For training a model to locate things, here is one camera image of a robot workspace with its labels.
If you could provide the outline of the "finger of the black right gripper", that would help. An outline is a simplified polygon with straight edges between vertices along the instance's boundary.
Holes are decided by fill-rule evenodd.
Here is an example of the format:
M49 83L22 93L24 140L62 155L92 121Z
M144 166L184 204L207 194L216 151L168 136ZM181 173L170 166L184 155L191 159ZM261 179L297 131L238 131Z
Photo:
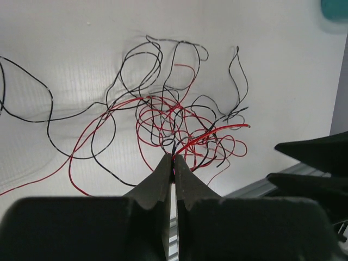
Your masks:
M268 181L289 196L317 201L334 224L347 221L347 178L270 173Z
M330 174L347 174L347 132L322 138L283 142L275 150Z

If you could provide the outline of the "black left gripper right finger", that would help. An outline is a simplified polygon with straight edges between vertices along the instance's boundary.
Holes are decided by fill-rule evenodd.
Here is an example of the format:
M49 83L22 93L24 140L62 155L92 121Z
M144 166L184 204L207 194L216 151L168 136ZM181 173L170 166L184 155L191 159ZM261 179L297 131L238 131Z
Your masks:
M226 198L173 161L179 260L347 260L320 205L301 197Z

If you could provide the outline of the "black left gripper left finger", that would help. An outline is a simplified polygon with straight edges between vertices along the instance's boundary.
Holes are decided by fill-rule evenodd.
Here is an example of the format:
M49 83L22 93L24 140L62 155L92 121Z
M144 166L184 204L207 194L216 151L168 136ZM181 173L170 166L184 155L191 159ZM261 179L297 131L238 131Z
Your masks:
M172 160L123 196L27 197L1 221L1 260L168 260Z

